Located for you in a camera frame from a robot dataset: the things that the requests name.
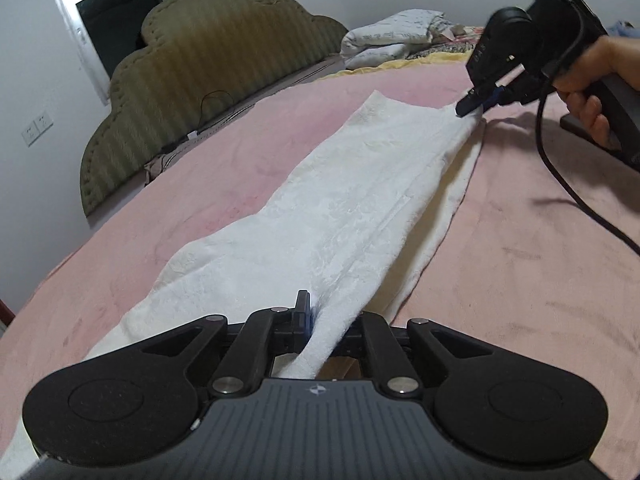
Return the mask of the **white pants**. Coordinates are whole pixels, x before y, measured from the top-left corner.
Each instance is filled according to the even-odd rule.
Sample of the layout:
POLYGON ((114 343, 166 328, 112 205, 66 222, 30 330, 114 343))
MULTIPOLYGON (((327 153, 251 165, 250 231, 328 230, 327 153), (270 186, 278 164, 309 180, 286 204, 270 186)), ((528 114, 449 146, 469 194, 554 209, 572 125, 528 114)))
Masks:
POLYGON ((362 310, 393 318, 411 294, 462 202, 483 130, 480 112, 371 94, 260 211, 179 249, 91 355, 209 314, 242 322, 305 289, 310 341, 276 374, 314 378, 362 310))

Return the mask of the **yellow blanket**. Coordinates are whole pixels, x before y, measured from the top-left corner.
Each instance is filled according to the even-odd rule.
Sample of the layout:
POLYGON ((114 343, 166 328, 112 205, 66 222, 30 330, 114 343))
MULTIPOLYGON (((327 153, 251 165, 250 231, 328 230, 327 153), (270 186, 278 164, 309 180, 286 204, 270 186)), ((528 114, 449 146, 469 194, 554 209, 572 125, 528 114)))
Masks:
POLYGON ((376 67, 361 67, 356 70, 340 70, 339 72, 326 76, 326 79, 333 77, 344 77, 352 75, 370 74, 382 72, 383 70, 401 70, 406 67, 432 65, 432 64, 448 64, 448 63, 466 63, 469 61, 471 51, 465 52, 433 52, 422 58, 413 58, 412 60, 393 60, 388 61, 376 67))

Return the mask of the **zebra print cloth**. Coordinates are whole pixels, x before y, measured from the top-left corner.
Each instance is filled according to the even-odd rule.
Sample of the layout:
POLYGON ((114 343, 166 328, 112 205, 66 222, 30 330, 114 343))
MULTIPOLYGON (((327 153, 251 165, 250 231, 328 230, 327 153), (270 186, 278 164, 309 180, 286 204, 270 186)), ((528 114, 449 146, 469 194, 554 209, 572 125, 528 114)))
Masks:
POLYGON ((408 60, 426 58, 438 52, 472 52, 477 41, 483 35, 484 26, 461 25, 441 21, 432 25, 428 31, 430 32, 431 42, 427 46, 422 46, 416 52, 411 53, 408 56, 408 60))

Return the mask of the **white patterned pillow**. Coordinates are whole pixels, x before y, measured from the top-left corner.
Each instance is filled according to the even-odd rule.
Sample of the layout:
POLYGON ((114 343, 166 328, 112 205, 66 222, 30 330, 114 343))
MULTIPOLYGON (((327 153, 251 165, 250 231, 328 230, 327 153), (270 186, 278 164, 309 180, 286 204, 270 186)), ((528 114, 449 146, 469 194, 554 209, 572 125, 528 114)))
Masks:
POLYGON ((434 44, 449 26, 444 12, 400 11, 381 21, 349 30, 342 39, 340 55, 346 70, 403 60, 413 51, 434 44))

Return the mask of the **pink bed sheet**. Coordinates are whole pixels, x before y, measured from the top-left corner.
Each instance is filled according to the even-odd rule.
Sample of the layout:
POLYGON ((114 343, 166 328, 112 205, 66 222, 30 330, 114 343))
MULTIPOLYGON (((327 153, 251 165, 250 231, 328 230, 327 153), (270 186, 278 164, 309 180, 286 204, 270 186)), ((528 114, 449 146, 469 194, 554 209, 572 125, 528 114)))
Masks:
MULTIPOLYGON (((1 474, 36 458, 18 424, 28 390, 81 360, 151 289, 191 240, 254 214, 293 168, 373 92, 441 107, 468 85, 462 63, 324 78, 258 102, 140 191, 40 284, 1 339, 1 474)), ((484 143, 449 231, 396 316, 431 318, 585 377, 608 404, 594 461, 639 472, 639 259, 583 214, 567 180, 629 236, 639 177, 562 130, 564 105, 487 116, 484 143)))

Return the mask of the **olive padded headboard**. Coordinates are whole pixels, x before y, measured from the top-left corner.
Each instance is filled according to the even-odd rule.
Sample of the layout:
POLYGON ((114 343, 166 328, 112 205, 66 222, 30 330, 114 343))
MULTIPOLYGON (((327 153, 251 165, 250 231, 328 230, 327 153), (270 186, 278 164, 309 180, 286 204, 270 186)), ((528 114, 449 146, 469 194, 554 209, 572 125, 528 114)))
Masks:
POLYGON ((145 46, 116 66, 110 114, 82 155, 85 214, 166 146, 340 52, 346 28, 296 0, 165 0, 141 32, 145 46))

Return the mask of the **white wall socket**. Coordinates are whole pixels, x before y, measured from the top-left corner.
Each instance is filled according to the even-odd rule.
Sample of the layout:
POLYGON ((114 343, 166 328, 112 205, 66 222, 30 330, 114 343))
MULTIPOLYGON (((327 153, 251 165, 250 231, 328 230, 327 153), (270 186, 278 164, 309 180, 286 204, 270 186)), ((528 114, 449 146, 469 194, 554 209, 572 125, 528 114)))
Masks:
POLYGON ((23 141, 27 146, 31 146, 52 126, 53 120, 50 115, 47 112, 42 112, 22 131, 23 141))

